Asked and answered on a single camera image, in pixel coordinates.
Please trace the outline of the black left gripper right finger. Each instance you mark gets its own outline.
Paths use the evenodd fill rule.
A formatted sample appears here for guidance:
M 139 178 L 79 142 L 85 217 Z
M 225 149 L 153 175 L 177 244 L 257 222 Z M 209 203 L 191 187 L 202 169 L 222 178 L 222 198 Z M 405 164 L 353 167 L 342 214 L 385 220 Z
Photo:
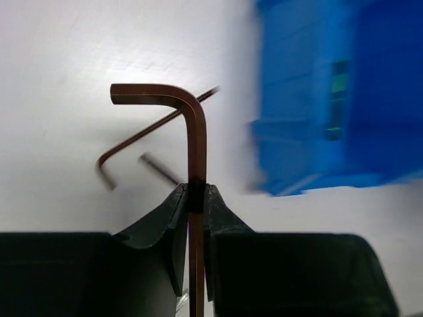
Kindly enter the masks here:
M 355 234 L 256 232 L 208 185 L 208 300 L 216 316 L 397 316 L 371 245 Z

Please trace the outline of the small brown hex key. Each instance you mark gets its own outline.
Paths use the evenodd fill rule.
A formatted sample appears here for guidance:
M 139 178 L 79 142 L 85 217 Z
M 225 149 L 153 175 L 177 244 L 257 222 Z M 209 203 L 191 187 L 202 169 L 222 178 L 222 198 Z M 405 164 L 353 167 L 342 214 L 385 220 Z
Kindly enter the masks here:
M 172 85 L 112 84 L 110 99 L 115 105 L 159 105 L 168 106 L 174 111 L 100 156 L 96 162 L 96 171 L 105 186 L 109 190 L 117 187 L 117 183 L 104 167 L 108 159 L 181 115 L 184 117 L 187 130 L 188 188 L 191 192 L 202 194 L 206 186 L 207 174 L 207 131 L 201 102 L 218 91 L 218 87 L 213 87 L 199 97 L 195 97 L 187 90 Z

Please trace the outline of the medium brown hex key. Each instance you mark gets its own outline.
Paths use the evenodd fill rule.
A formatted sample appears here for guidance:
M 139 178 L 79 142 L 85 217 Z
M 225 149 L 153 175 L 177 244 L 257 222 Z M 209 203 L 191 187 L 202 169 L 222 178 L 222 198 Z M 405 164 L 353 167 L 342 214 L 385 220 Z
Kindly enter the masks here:
M 163 177 L 167 182 L 174 186 L 178 186 L 179 184 L 184 183 L 183 179 L 179 178 L 167 166 L 165 166 L 149 153 L 142 154 L 139 158 L 139 161 L 147 165 L 150 169 L 152 169 L 154 172 L 156 172 L 158 175 Z

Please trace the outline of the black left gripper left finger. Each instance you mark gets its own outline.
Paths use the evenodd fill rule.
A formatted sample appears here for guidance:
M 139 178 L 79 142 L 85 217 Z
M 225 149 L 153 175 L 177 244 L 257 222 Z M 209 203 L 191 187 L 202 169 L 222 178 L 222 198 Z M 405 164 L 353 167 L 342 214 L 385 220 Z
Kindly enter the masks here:
M 116 234 L 1 234 L 2 316 L 174 316 L 188 214 L 179 185 Z

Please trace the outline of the large brown hex key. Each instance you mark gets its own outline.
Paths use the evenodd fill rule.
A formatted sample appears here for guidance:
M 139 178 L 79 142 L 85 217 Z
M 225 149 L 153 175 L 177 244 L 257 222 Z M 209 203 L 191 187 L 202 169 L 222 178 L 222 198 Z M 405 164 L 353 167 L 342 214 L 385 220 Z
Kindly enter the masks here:
M 112 84 L 113 104 L 148 104 L 175 108 L 184 116 L 188 139 L 189 305 L 190 315 L 204 315 L 204 194 L 207 134 L 204 111 L 187 90 L 162 84 Z

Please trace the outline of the black green precision screwdriver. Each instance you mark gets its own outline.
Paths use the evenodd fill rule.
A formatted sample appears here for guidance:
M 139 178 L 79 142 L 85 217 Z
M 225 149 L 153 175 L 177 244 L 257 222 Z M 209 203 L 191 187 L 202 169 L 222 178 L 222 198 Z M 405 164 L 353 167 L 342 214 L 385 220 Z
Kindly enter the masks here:
M 350 62 L 348 59 L 341 59 L 332 64 L 330 107 L 328 109 L 328 120 L 325 125 L 325 135 L 329 141 L 337 141 L 342 137 L 350 68 L 349 64 Z

